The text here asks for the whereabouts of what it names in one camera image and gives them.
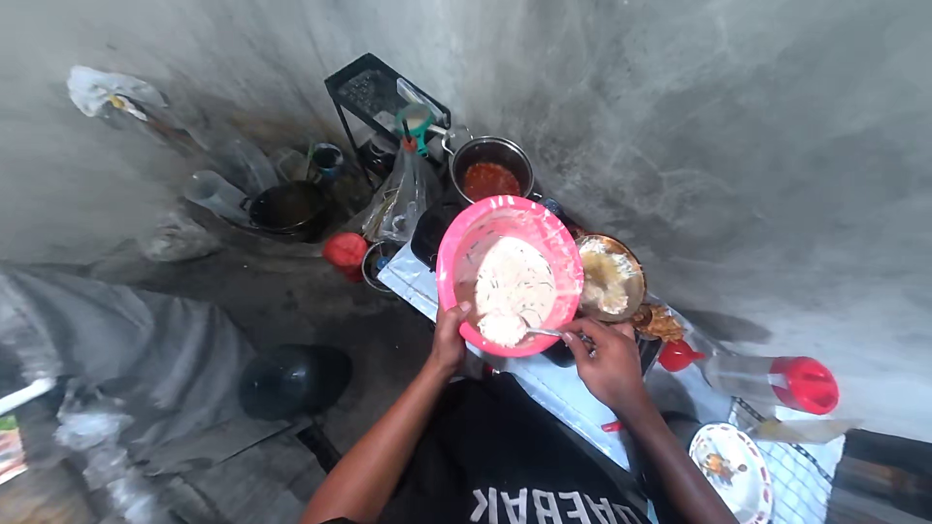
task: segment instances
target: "metal plate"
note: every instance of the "metal plate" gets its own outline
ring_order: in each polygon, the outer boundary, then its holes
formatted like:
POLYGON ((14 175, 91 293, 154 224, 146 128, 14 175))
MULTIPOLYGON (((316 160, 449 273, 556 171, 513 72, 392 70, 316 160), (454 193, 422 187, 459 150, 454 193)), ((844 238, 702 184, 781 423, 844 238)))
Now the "metal plate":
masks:
POLYGON ((600 310, 598 307, 586 306, 582 302, 580 302, 579 311, 584 316, 593 317, 602 322, 623 322, 628 320, 631 318, 631 315, 635 314, 641 302, 644 301, 644 296, 647 292, 647 284, 644 281, 644 270, 640 265, 640 261, 637 260, 637 257, 631 253, 631 250, 628 249, 627 246, 607 235, 586 235, 580 237, 576 239, 576 247, 580 248, 586 241, 592 239, 604 243, 607 254, 627 256, 631 261, 631 265, 634 266, 636 275, 624 281, 624 291, 628 295, 628 305, 621 313, 607 313, 600 310))

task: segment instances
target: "white plate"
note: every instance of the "white plate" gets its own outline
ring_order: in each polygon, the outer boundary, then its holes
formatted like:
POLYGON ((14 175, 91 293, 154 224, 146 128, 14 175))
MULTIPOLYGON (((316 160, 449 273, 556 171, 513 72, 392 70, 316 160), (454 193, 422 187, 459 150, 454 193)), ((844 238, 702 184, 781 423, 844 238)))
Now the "white plate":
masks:
POLYGON ((689 453, 738 522, 765 524, 770 520, 774 509, 770 471, 750 437, 731 424, 707 424, 692 438, 689 453), (724 469, 717 467, 720 461, 724 469))

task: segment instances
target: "person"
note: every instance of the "person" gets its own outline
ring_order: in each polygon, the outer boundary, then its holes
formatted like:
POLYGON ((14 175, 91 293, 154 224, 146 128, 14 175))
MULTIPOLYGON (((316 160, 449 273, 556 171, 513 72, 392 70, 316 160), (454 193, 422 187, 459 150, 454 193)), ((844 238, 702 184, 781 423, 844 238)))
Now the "person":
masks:
MULTIPOLYGON (((449 383, 466 351, 459 326, 469 310, 463 303, 438 314, 424 367, 330 472, 301 524, 650 522, 645 504, 509 374, 449 383)), ((648 397, 631 326, 581 319, 561 330, 586 388, 645 455, 663 500, 652 498, 660 521, 735 522, 648 397), (592 355, 580 333, 595 344, 592 355)))

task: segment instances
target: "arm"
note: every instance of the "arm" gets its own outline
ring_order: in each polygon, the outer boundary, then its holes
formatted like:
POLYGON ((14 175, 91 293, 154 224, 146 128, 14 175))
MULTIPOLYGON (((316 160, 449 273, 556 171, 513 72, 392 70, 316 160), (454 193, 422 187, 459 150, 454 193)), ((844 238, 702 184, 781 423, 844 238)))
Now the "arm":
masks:
POLYGON ((563 339, 576 357, 580 379, 644 449, 679 513, 692 524, 735 522, 731 510, 666 427, 648 397, 631 325, 607 327, 581 319, 565 325, 563 330, 563 339), (595 357, 589 356, 577 335, 581 331, 595 342, 595 357))
POLYGON ((314 493, 301 524, 346 517, 375 522, 414 453, 440 392, 462 360, 459 325, 469 304, 440 311, 431 356, 411 385, 336 465, 314 493))

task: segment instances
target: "wrist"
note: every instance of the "wrist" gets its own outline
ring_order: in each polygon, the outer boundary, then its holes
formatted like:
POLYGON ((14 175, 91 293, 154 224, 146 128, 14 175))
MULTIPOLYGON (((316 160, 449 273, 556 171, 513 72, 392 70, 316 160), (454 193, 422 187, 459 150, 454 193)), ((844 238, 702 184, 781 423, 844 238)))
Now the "wrist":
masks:
POLYGON ((616 402, 609 404, 609 409, 620 421, 630 421, 643 418, 644 415, 656 412, 657 407, 647 395, 647 390, 639 388, 629 392, 616 402))
POLYGON ((434 354, 431 354, 431 356, 427 357, 427 362, 424 363, 424 367, 421 368, 420 372, 432 378, 447 382, 457 372, 457 367, 457 365, 445 363, 434 354))

